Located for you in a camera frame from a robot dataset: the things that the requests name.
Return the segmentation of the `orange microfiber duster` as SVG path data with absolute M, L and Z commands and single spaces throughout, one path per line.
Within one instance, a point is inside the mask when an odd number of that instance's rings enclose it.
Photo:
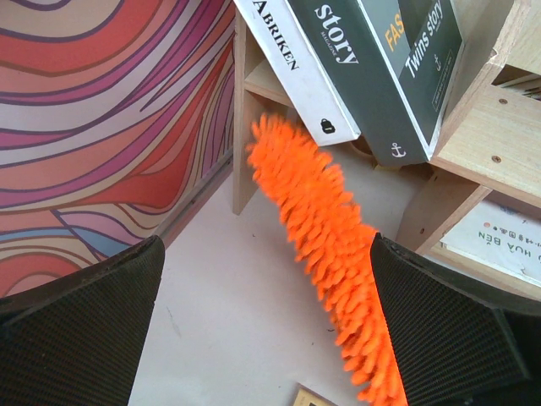
M 262 114 L 251 131 L 246 151 L 253 179 L 277 205 L 295 260 L 304 262 L 330 315 L 343 369 L 362 388 L 358 399 L 407 404 L 370 259 L 377 232 L 363 223 L 341 166 L 306 129 L 279 114 Z

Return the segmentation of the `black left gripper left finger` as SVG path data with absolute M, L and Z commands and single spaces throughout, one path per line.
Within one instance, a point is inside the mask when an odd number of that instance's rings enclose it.
M 165 261 L 157 236 L 1 300 L 3 405 L 125 405 Z

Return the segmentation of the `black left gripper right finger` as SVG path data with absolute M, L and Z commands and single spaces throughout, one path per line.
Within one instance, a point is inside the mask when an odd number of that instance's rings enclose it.
M 377 234 L 370 259 L 411 405 L 538 405 L 540 302 Z

